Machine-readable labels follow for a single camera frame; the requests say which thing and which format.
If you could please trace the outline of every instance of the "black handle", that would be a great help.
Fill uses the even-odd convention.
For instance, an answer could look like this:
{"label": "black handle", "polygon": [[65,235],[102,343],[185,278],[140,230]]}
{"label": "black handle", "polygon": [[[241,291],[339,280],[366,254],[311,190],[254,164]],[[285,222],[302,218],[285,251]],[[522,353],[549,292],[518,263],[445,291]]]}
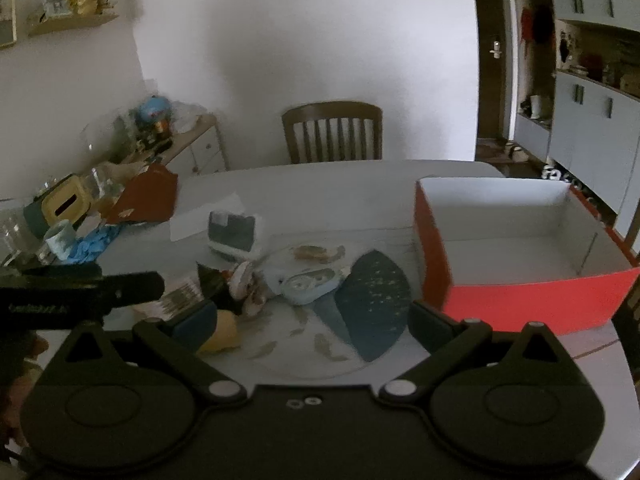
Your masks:
{"label": "black handle", "polygon": [[584,86],[574,85],[574,102],[579,105],[584,103]]}
{"label": "black handle", "polygon": [[584,0],[574,0],[574,12],[584,14]]}
{"label": "black handle", "polygon": [[613,98],[609,97],[607,99],[607,119],[613,118]]}

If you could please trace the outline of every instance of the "dark blue cloth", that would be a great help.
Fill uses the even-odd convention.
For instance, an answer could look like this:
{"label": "dark blue cloth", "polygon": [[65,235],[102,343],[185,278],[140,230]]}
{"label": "dark blue cloth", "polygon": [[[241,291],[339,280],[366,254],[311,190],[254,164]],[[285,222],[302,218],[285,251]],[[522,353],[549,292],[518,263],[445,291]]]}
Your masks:
{"label": "dark blue cloth", "polygon": [[91,231],[85,238],[76,241],[65,263],[73,265],[94,262],[121,230],[122,225],[107,225]]}

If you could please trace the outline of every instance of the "cardboard box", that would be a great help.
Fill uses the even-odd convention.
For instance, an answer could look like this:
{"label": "cardboard box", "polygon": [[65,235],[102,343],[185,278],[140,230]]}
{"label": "cardboard box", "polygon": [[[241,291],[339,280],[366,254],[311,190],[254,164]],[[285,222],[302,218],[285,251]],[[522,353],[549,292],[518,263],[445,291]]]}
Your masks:
{"label": "cardboard box", "polygon": [[424,178],[415,231],[424,300],[448,316],[556,335],[601,326],[640,269],[569,184],[515,178]]}

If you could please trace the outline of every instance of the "wall shelf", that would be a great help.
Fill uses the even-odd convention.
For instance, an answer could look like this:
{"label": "wall shelf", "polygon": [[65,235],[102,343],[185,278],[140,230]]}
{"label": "wall shelf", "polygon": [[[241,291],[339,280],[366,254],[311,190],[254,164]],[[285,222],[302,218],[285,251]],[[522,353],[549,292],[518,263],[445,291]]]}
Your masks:
{"label": "wall shelf", "polygon": [[52,32],[61,32],[62,30],[100,27],[101,25],[109,23],[118,17],[115,12],[103,12],[101,14],[92,14],[90,16],[75,15],[67,18],[47,18],[40,21],[40,16],[43,14],[44,11],[42,11],[42,13],[38,12],[37,16],[32,14],[33,18],[29,20],[30,37],[50,34]]}
{"label": "wall shelf", "polygon": [[608,88],[609,90],[611,90],[611,91],[613,91],[613,92],[617,92],[617,93],[618,93],[618,94],[620,94],[620,95],[626,96],[626,97],[628,97],[628,98],[630,98],[630,99],[633,99],[634,101],[637,101],[637,102],[639,102],[639,103],[640,103],[640,97],[636,97],[635,95],[632,95],[632,94],[628,94],[628,93],[626,93],[626,92],[623,92],[623,91],[622,91],[621,89],[619,89],[619,88],[613,88],[613,86],[605,85],[604,83],[602,83],[602,82],[600,82],[600,81],[596,81],[595,79],[590,79],[590,78],[588,78],[587,76],[580,75],[580,74],[575,74],[575,73],[571,72],[570,70],[564,70],[564,69],[561,69],[561,68],[557,68],[557,69],[556,69],[556,72],[560,72],[560,73],[563,73],[563,74],[572,75],[572,76],[574,76],[574,77],[577,77],[578,79],[584,79],[585,81],[588,81],[588,82],[590,82],[590,83],[594,83],[594,84],[599,85],[599,86],[602,86],[602,87],[604,87],[604,88]]}
{"label": "wall shelf", "polygon": [[551,131],[551,126],[549,124],[545,124],[542,121],[539,121],[537,119],[532,119],[529,116],[526,116],[525,114],[523,114],[522,112],[518,112],[518,115],[520,117],[522,117],[523,119],[526,119],[527,121],[531,121],[534,124],[537,124],[538,126],[540,126],[540,128],[544,128],[546,131],[550,132]]}

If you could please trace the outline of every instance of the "wooden chair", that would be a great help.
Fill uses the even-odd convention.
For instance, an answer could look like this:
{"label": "wooden chair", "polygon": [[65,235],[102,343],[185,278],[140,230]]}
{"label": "wooden chair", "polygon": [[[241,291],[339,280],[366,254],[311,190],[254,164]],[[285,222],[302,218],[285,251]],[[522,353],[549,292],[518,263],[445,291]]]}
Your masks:
{"label": "wooden chair", "polygon": [[[353,101],[312,103],[286,112],[282,124],[293,164],[382,159],[382,110],[377,106]],[[301,160],[298,139],[306,160]]]}

